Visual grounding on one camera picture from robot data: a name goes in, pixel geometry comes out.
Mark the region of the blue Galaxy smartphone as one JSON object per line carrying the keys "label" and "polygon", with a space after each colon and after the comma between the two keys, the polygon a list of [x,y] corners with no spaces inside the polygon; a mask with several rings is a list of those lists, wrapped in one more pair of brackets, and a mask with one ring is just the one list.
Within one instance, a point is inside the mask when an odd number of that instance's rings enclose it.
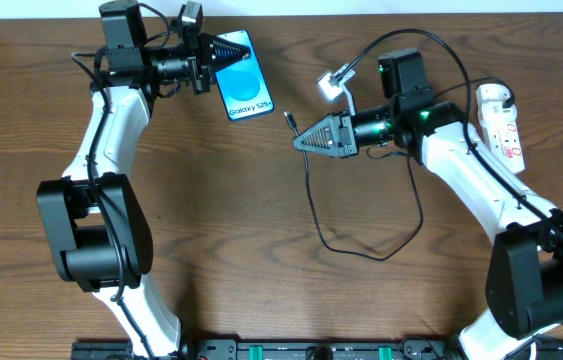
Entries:
{"label": "blue Galaxy smartphone", "polygon": [[246,30],[238,30],[220,34],[219,38],[244,45],[250,50],[247,59],[216,74],[228,119],[239,122],[272,113],[274,102],[249,33]]}

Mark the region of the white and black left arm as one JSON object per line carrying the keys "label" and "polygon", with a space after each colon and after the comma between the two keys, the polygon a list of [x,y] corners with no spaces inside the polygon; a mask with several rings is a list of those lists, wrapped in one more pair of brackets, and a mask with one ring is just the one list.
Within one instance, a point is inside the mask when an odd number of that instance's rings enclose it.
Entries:
{"label": "white and black left arm", "polygon": [[251,53],[204,33],[197,2],[184,4],[155,36],[146,32],[145,10],[139,1],[100,6],[103,46],[93,53],[72,54],[90,78],[89,125],[62,176],[43,181],[36,193],[58,275],[103,302],[127,335],[119,341],[76,341],[71,349],[75,359],[198,355],[151,277],[152,234],[130,172],[157,99],[173,96],[183,85],[195,94],[205,93],[220,70]]}

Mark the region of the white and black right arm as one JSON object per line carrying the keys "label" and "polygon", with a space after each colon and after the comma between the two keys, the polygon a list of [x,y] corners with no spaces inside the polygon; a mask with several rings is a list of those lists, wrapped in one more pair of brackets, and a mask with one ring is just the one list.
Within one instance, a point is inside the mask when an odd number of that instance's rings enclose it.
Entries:
{"label": "white and black right arm", "polygon": [[367,146],[394,144],[400,154],[439,177],[477,219],[492,245],[487,307],[447,346],[449,359],[537,359],[563,349],[550,331],[563,324],[563,210],[519,180],[521,157],[512,91],[486,84],[470,92],[468,110],[436,100],[415,48],[378,60],[387,104],[348,107],[296,132],[303,154],[354,156]]}

